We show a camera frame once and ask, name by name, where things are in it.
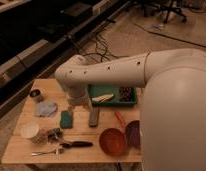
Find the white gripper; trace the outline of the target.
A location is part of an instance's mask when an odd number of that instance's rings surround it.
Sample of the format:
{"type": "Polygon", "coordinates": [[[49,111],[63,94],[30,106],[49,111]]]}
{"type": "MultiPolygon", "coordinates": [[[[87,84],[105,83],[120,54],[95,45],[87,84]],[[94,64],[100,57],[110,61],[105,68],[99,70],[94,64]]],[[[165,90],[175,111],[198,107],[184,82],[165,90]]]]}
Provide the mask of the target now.
{"type": "MultiPolygon", "coordinates": [[[[67,91],[67,101],[71,106],[84,106],[89,112],[93,109],[87,88],[69,88],[67,91]]],[[[68,107],[68,113],[73,117],[74,108],[71,106],[68,107]]]]}

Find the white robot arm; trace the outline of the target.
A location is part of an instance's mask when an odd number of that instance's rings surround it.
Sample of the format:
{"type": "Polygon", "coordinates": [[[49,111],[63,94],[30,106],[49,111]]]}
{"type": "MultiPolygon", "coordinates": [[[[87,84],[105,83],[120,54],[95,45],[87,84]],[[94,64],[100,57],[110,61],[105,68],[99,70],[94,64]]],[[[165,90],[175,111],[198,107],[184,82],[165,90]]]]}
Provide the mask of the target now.
{"type": "Polygon", "coordinates": [[[143,171],[206,171],[205,51],[164,50],[92,65],[75,55],[55,78],[71,106],[89,102],[89,84],[143,88],[143,171]]]}

